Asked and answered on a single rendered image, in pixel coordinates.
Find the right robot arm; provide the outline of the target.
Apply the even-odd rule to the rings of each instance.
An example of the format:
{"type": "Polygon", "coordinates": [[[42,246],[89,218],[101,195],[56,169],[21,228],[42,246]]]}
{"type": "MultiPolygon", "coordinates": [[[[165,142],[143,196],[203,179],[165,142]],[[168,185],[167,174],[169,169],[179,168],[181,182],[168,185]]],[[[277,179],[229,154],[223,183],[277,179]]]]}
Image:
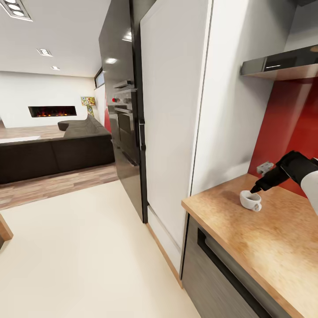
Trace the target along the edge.
{"type": "Polygon", "coordinates": [[[273,165],[272,162],[266,162],[257,168],[261,179],[256,181],[250,192],[256,193],[261,189],[267,191],[291,178],[307,195],[318,216],[318,159],[310,160],[299,151],[290,151],[276,163],[274,169],[270,170],[273,165]]]}

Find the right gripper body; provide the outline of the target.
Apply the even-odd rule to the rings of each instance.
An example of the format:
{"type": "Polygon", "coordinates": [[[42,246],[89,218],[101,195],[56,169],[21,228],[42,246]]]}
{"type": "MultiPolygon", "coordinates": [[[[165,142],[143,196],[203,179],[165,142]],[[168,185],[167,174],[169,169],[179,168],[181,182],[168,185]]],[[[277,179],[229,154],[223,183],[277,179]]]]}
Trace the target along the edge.
{"type": "Polygon", "coordinates": [[[267,191],[274,186],[278,186],[279,184],[283,183],[283,179],[278,179],[273,174],[273,170],[266,174],[263,178],[256,181],[256,184],[263,190],[267,191]]]}

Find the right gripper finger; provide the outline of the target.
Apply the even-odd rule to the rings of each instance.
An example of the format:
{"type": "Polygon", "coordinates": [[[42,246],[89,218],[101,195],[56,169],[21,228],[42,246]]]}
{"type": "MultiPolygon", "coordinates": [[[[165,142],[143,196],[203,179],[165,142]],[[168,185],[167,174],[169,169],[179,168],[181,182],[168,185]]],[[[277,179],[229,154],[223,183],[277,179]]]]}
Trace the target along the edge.
{"type": "Polygon", "coordinates": [[[260,190],[261,190],[261,188],[256,184],[250,192],[256,193],[256,192],[259,192],[260,190]]]}

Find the coffee cup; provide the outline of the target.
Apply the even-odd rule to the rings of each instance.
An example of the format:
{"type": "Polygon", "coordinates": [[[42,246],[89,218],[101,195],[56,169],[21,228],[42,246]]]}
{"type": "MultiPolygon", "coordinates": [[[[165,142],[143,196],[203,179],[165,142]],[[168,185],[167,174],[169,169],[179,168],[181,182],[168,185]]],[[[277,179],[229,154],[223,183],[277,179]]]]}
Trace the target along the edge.
{"type": "Polygon", "coordinates": [[[261,210],[261,197],[257,193],[251,193],[249,190],[244,190],[240,193],[240,201],[247,209],[253,209],[255,212],[261,210]]]}

